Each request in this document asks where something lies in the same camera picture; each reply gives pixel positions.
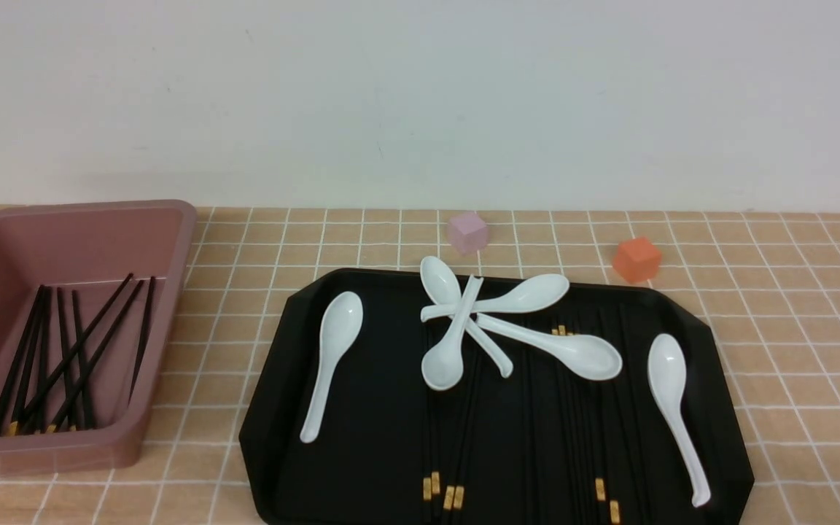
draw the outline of white spoon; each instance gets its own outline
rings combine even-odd
[[[420,280],[423,282],[423,288],[427,291],[430,300],[437,305],[458,305],[462,298],[456,274],[439,258],[430,255],[421,260]],[[474,322],[466,323],[466,332],[476,343],[479,343],[481,349],[494,361],[499,373],[501,373],[501,378],[509,378],[514,371],[514,363],[510,361],[504,350],[494,342],[494,339],[489,337],[487,333],[481,332],[481,328]]]
[[[462,378],[464,365],[462,363],[462,335],[466,332],[466,323],[470,322],[470,310],[473,309],[478,292],[481,289],[481,279],[469,277],[466,289],[462,293],[462,300],[453,316],[449,330],[439,343],[427,350],[420,362],[420,371],[427,386],[434,391],[448,391],[456,386]]]
[[[683,401],[686,388],[686,359],[683,349],[672,335],[661,333],[653,339],[650,356],[647,357],[647,380],[650,382],[653,399],[666,419],[670,432],[673,432],[682,460],[689,471],[689,481],[693,483],[693,506],[700,508],[711,499],[711,489],[709,478],[706,478],[696,447],[683,422],[680,402]]]
[[[472,312],[500,312],[504,314],[527,314],[553,306],[569,292],[569,279],[559,273],[546,273],[518,284],[510,292],[494,299],[476,301]],[[456,313],[455,303],[439,303],[420,310],[420,320],[441,318]]]
[[[352,343],[359,336],[362,323],[362,306],[359,295],[342,292],[333,299],[323,313],[319,326],[319,368],[316,370],[316,385],[310,398],[310,409],[300,430],[300,441],[312,443],[319,435],[326,411],[326,399],[330,396],[330,382],[336,365],[343,358]]]
[[[559,359],[573,373],[592,381],[615,378],[621,372],[621,355],[611,343],[594,335],[551,335],[526,329],[506,320],[478,314],[477,325],[543,350]]]

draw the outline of chopsticks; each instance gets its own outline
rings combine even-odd
[[[9,399],[11,398],[12,388],[15,385],[15,379],[18,377],[21,358],[24,357],[28,340],[31,338],[34,325],[36,325],[37,312],[40,309],[43,294],[44,286],[41,285],[37,287],[37,294],[34,295],[34,302],[32,302],[31,310],[28,312],[28,319],[24,323],[24,330],[21,332],[21,339],[17,342],[15,356],[12,358],[11,366],[9,366],[9,375],[6,376],[6,382],[2,385],[2,393],[0,394],[0,431],[2,429],[2,423],[4,423],[4,418],[6,418],[6,411],[9,410]]]

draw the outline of spoon handle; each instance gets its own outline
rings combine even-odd
[[[310,408],[307,410],[303,428],[300,429],[300,441],[312,443],[319,435],[319,427],[323,425],[323,413],[326,411],[326,399],[330,396],[330,382],[333,381],[333,371],[336,366],[329,368],[327,373],[320,366],[316,370],[316,385],[313,386],[313,397],[310,398]]]
[[[689,437],[689,431],[686,429],[685,422],[683,422],[683,415],[679,406],[675,409],[667,408],[666,410],[659,403],[657,403],[657,406],[659,406],[660,412],[666,419],[666,425],[669,426],[670,432],[673,432],[676,445],[680,448],[682,461],[686,463],[689,481],[693,484],[693,506],[700,508],[711,499],[711,488],[709,487],[709,478],[706,478],[706,471],[702,468],[702,462],[696,453],[696,446],[693,445],[693,440]]]

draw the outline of dark object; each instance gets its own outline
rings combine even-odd
[[[134,369],[131,371],[131,386],[129,388],[129,401],[131,393],[134,392],[134,383],[138,379],[138,370],[141,369],[141,359],[144,358],[144,348],[147,346],[147,336],[151,332],[151,305],[154,303],[154,285],[156,281],[151,276],[151,282],[147,285],[147,299],[144,299],[144,313],[141,318],[141,335],[138,336],[138,353],[134,358]]]
[[[464,285],[466,279],[459,280]],[[486,279],[480,297],[503,295],[519,282]],[[304,445],[300,425],[316,380],[320,319],[343,290],[360,296],[364,324],[333,376],[320,439]],[[239,435],[261,518],[274,525],[423,521],[417,473],[423,471],[418,451],[427,389],[417,375],[429,346],[417,335],[417,316],[426,305],[429,298],[417,273],[347,269],[323,276],[287,300]],[[740,521],[753,472],[708,326],[655,290],[583,284],[572,285],[557,305],[545,311],[500,318],[547,333],[554,322],[564,323],[573,331],[606,338],[623,355],[623,372],[597,384],[603,409],[601,437],[596,441],[603,439],[604,446],[594,446],[593,451],[586,446],[584,453],[586,459],[607,456],[594,461],[604,462],[606,498],[618,502],[621,523]],[[446,326],[447,319],[427,323],[431,333],[444,332]],[[703,508],[691,506],[686,468],[647,385],[647,355],[659,333],[676,337],[686,355],[682,409],[712,489],[711,502]],[[522,343],[495,337],[516,371],[502,379],[494,366],[487,362],[481,366],[467,470],[467,485],[473,486],[474,495],[464,502],[463,525],[526,523],[521,368],[525,354],[533,378],[532,461],[542,491],[540,507],[553,522],[585,523],[574,514],[574,496],[563,482],[569,466],[563,460],[566,442],[554,380],[556,360]],[[469,352],[481,352],[469,338],[463,347],[466,363]],[[571,379],[575,386],[585,383]],[[441,451],[452,451],[459,438],[462,398],[454,392],[457,388],[433,394]],[[580,403],[579,410],[587,410],[589,401]],[[590,421],[590,415],[576,416],[574,443],[587,443],[584,422]],[[594,499],[594,479],[584,479],[592,497],[580,507],[606,518],[598,516],[602,507]],[[642,510],[647,502],[650,512]]]
[[[109,300],[106,301],[106,305],[99,310],[99,313],[96,314],[96,317],[93,318],[90,322],[90,326],[86,327],[86,330],[83,332],[77,342],[74,343],[72,348],[70,348],[70,352],[67,352],[67,357],[61,359],[59,363],[57,363],[57,367],[54,368],[54,371],[47,376],[47,382],[44,383],[43,389],[40,387],[37,389],[37,394],[31,398],[31,401],[28,402],[26,406],[24,406],[23,416],[27,416],[29,414],[34,414],[38,408],[41,408],[41,405],[44,405],[44,401],[47,399],[47,393],[50,392],[50,389],[60,380],[61,375],[63,375],[64,370],[69,368],[70,363],[73,362],[73,358],[80,353],[80,350],[83,349],[83,345],[85,345],[87,338],[93,334],[93,331],[96,329],[96,326],[99,324],[100,320],[103,319],[103,316],[106,315],[106,312],[109,311],[109,307],[116,301],[116,298],[119,297],[119,294],[123,292],[125,285],[133,278],[133,274],[129,273],[125,279],[119,285],[113,293],[112,296],[109,297]],[[20,419],[21,424],[23,425],[24,419]]]
[[[6,412],[9,410],[12,388],[14,388],[15,379],[18,378],[21,358],[24,357],[24,350],[27,348],[28,339],[31,337],[34,323],[36,323],[37,312],[43,295],[44,286],[37,287],[37,294],[34,295],[34,302],[32,303],[31,310],[28,312],[28,320],[24,323],[24,330],[21,331],[21,339],[19,340],[19,343],[17,343],[15,356],[12,358],[11,366],[9,366],[9,375],[6,376],[6,380],[4,380],[4,383],[2,384],[2,393],[0,394],[0,429],[2,428],[2,423],[4,423],[4,419],[6,418]]]
[[[83,336],[83,318],[79,315],[79,295],[77,295],[77,291],[75,289],[73,292],[70,292],[70,298],[73,303],[74,337],[76,337],[76,340],[79,341],[80,337]],[[86,341],[83,341],[81,345],[82,346],[80,346],[77,358],[79,358],[79,368],[82,372],[86,369],[89,358],[86,357]],[[89,381],[83,383],[83,389],[80,391],[80,399],[83,401],[82,429],[96,428],[96,415],[94,415],[96,412],[93,412],[93,399],[90,398]]]
[[[116,316],[112,325],[109,326],[106,336],[103,337],[103,342],[99,343],[99,346],[96,348],[96,352],[93,352],[93,359],[84,370],[80,371],[79,381],[77,381],[77,384],[74,385],[74,388],[70,391],[70,395],[68,395],[63,401],[63,405],[61,405],[60,409],[57,410],[57,414],[54,415],[54,419],[50,422],[50,426],[47,427],[47,432],[56,432],[63,424],[63,419],[67,417],[67,414],[73,408],[74,402],[77,401],[77,395],[79,395],[81,389],[83,389],[83,385],[85,385],[90,379],[90,376],[93,374],[93,370],[96,369],[96,365],[99,363],[99,358],[101,358],[103,353],[106,352],[107,346],[109,346],[109,343],[112,341],[112,337],[116,335],[119,326],[123,323],[123,320],[125,320],[125,315],[128,313],[129,308],[131,308],[131,303],[134,303],[134,299],[138,296],[138,292],[141,291],[141,287],[143,285],[144,281],[138,281],[138,283],[134,285],[134,289],[131,290],[131,295],[129,295],[125,305],[122,306],[119,315]]]
[[[66,305],[63,303],[63,289],[61,288],[57,288],[57,330],[60,332],[61,337],[61,356],[66,359],[67,355],[70,353],[70,337],[67,335]],[[85,353],[86,350],[80,350],[77,356],[82,358]],[[64,399],[70,397],[70,391],[73,389],[74,382],[76,382],[76,379],[74,379],[73,376],[73,366],[71,366],[67,368],[67,371],[63,374]],[[83,383],[82,391],[87,391],[87,383]],[[77,404],[74,402],[73,409],[71,409],[67,414],[67,426],[71,431],[77,429],[77,416],[79,416],[79,414],[77,414]]]

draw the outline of white grout line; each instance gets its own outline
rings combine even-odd
[[[673,232],[673,225],[670,224],[670,222],[669,222],[669,216],[666,217],[666,226],[667,226],[667,229],[669,229],[670,236],[673,238],[673,242],[676,242],[676,233]],[[681,250],[679,250],[679,249],[677,249],[677,252],[679,252],[679,254],[680,254],[681,262],[683,263],[683,265],[685,265],[686,258],[683,255],[683,252],[681,252]],[[693,281],[693,273],[691,273],[689,271],[689,268],[686,268],[686,276],[689,278],[689,282],[693,283],[693,286],[696,286],[696,282]],[[702,310],[704,312],[704,316],[706,317],[707,322],[709,322],[709,326],[711,326],[712,322],[711,322],[711,319],[709,317],[709,309],[704,307],[704,301],[702,300],[702,293],[700,293],[700,291],[697,290],[697,289],[696,289],[696,296],[698,297],[700,305],[702,305]],[[720,345],[720,343],[715,345],[715,348],[717,349],[717,352],[719,352],[719,357],[723,360],[723,363],[727,363],[728,362],[727,356],[724,355],[723,347]],[[769,351],[766,350],[766,343],[764,343],[764,351],[766,351],[767,354],[769,354]],[[776,363],[773,363],[773,366],[774,366],[774,369],[777,370],[777,372],[779,372],[779,369],[777,369]],[[734,386],[734,388],[737,389],[738,397],[741,397],[741,392],[742,391],[741,391],[740,385],[737,382],[736,376],[731,376],[731,382],[732,382],[732,385]],[[777,474],[777,469],[776,469],[776,467],[774,467],[773,463],[770,462],[770,455],[767,454],[766,446],[763,444],[763,441],[761,441],[761,439],[763,439],[763,438],[761,438],[760,430],[757,428],[757,424],[754,421],[754,416],[751,414],[750,410],[746,409],[746,408],[744,409],[744,415],[747,416],[747,421],[750,422],[750,428],[753,429],[754,435],[757,436],[758,444],[760,446],[761,452],[763,452],[764,461],[766,461],[767,466],[770,469],[770,474],[773,475],[773,479],[775,481],[777,481],[777,479],[779,479],[779,475]],[[786,493],[783,491],[783,489],[779,489],[779,494],[780,494],[780,497],[783,499],[783,505],[785,506],[787,513],[789,513],[790,519],[793,519],[793,522],[796,522],[796,514],[794,514],[794,512],[793,512],[793,506],[790,505],[790,501],[786,497]]]
[[[254,209],[248,209],[248,220],[251,219],[251,214],[252,214],[253,210]],[[244,240],[244,237],[246,237],[247,233],[248,233],[248,222],[246,222],[246,225],[244,225],[244,232],[242,233],[242,239],[243,240]],[[231,282],[233,282],[233,276],[236,274],[236,266],[234,265],[234,263],[238,262],[240,251],[241,250],[239,250],[239,249],[236,250],[236,258],[233,260],[233,268],[231,268],[231,270],[229,272],[229,279],[226,282],[226,289],[229,289],[229,285],[231,284]],[[202,370],[203,366],[206,364],[206,357],[209,354],[210,346],[213,346],[214,337],[216,337],[216,328],[217,328],[217,326],[219,326],[219,317],[222,314],[222,309],[223,309],[223,306],[225,305],[225,303],[226,303],[226,295],[225,295],[225,293],[223,293],[222,298],[219,300],[219,313],[217,313],[216,319],[213,321],[213,326],[209,331],[209,340],[207,341],[206,348],[203,350],[203,358],[200,359],[200,368],[199,368],[200,370]],[[189,401],[187,401],[188,405],[193,404],[193,397],[196,396],[197,386],[200,385],[201,376],[203,376],[203,375],[201,375],[201,373],[197,373],[196,379],[193,381],[193,387],[190,390],[190,398],[189,398]],[[176,440],[174,440],[174,441],[179,441],[180,437],[183,436],[184,427],[187,426],[187,416],[189,416],[189,415],[190,415],[190,409],[184,410],[183,416],[181,416],[181,418],[180,418],[180,426],[177,428]],[[163,474],[163,477],[161,478],[160,488],[157,490],[157,499],[155,499],[154,508],[151,510],[151,519],[149,521],[149,524],[154,523],[154,520],[158,516],[158,510],[160,509],[160,500],[161,500],[161,498],[163,498],[163,493],[164,493],[164,483],[167,482],[167,476],[170,474],[171,463],[174,462],[174,453],[176,453],[176,449],[177,449],[176,445],[172,446],[170,455],[167,456],[167,463],[166,463],[166,465],[164,465],[164,474]]]

